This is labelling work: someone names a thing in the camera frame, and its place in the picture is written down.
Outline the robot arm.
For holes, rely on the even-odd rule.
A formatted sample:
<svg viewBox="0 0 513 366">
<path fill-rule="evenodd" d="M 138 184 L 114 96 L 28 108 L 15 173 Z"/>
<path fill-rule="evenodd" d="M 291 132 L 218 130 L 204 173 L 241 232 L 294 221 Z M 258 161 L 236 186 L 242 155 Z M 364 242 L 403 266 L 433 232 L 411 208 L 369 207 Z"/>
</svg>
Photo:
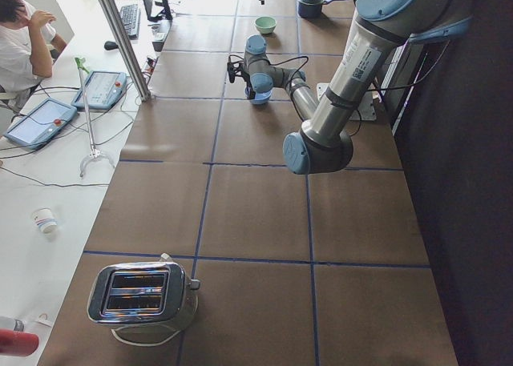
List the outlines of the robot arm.
<svg viewBox="0 0 513 366">
<path fill-rule="evenodd" d="M 356 0 L 342 61 L 317 98 L 299 70 L 274 66 L 259 34 L 248 38 L 240 71 L 248 96 L 284 89 L 302 124 L 285 137 L 283 156 L 298 175 L 343 169 L 353 156 L 344 127 L 390 53 L 406 42 L 432 43 L 464 34 L 474 0 Z"/>
</svg>

